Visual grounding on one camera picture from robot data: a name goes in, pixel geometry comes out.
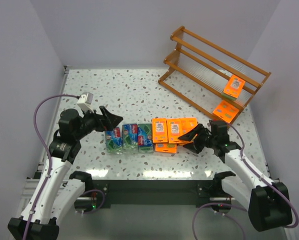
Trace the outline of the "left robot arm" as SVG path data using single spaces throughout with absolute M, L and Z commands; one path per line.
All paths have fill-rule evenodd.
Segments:
M 123 121 L 104 106 L 99 109 L 101 114 L 87 110 L 80 116 L 73 108 L 60 114 L 37 187 L 20 217 L 12 217 L 7 225 L 14 239 L 57 239 L 60 224 L 77 198 L 95 191 L 91 174 L 82 171 L 73 172 L 64 189 L 60 187 L 81 149 L 81 139 L 93 131 L 113 130 Z

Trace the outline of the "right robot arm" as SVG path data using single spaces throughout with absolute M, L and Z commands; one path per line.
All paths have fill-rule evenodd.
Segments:
M 196 154 L 204 148 L 212 149 L 231 169 L 215 174 L 212 189 L 234 197 L 247 210 L 252 226 L 259 232 L 291 227 L 297 215 L 286 185 L 264 175 L 245 155 L 245 145 L 230 140 L 228 123 L 211 120 L 209 124 L 210 129 L 198 124 L 179 139 L 187 142 L 184 148 Z

